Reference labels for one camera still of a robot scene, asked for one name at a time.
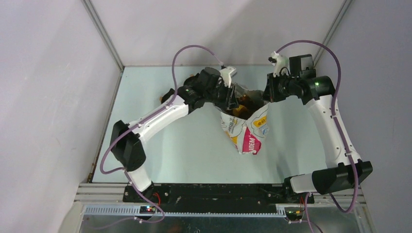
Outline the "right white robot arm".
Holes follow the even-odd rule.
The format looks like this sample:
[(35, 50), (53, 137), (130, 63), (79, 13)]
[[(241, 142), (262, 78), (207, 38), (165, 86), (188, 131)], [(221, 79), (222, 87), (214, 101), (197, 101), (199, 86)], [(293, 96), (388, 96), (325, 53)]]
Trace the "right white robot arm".
[(335, 86), (328, 76), (317, 76), (310, 54), (286, 58), (273, 52), (268, 60), (274, 71), (267, 75), (263, 97), (280, 102), (296, 96), (312, 116), (320, 136), (326, 169), (310, 174), (288, 177), (282, 195), (289, 203), (297, 202), (302, 193), (329, 194), (354, 188), (373, 171), (369, 161), (363, 161), (350, 141), (340, 116)]

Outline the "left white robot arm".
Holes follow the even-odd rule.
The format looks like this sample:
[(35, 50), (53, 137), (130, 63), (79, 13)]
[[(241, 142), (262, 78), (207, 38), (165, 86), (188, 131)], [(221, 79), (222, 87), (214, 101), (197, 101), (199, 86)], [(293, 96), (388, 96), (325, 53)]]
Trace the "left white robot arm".
[(207, 102), (225, 110), (237, 108), (236, 88), (232, 82), (236, 73), (234, 67), (221, 70), (205, 67), (187, 78), (182, 86), (170, 89), (162, 97), (161, 105), (148, 115), (130, 123), (121, 120), (115, 123), (109, 150), (122, 164), (122, 170), (136, 188), (135, 196), (141, 202), (150, 201), (154, 195), (152, 179), (144, 167), (144, 145), (169, 124), (203, 107)]

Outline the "pet food bag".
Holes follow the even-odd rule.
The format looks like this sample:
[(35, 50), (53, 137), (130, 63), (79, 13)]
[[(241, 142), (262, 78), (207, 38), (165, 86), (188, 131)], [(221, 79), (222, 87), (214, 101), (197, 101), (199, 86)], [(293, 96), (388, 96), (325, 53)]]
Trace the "pet food bag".
[(269, 132), (267, 117), (269, 102), (263, 99), (263, 91), (249, 90), (237, 83), (233, 84), (236, 86), (236, 98), (248, 95), (260, 104), (260, 108), (247, 120), (233, 116), (232, 110), (220, 110), (221, 128), (238, 153), (256, 155)]

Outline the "orange plastic scoop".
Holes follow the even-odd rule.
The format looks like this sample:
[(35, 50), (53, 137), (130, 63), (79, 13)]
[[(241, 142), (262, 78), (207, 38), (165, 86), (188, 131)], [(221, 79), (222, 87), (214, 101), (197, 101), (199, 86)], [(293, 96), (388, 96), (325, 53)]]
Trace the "orange plastic scoop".
[(245, 112), (247, 113), (248, 109), (244, 105), (239, 105), (237, 108), (232, 110), (233, 116), (239, 118), (241, 118), (242, 114), (244, 114)]

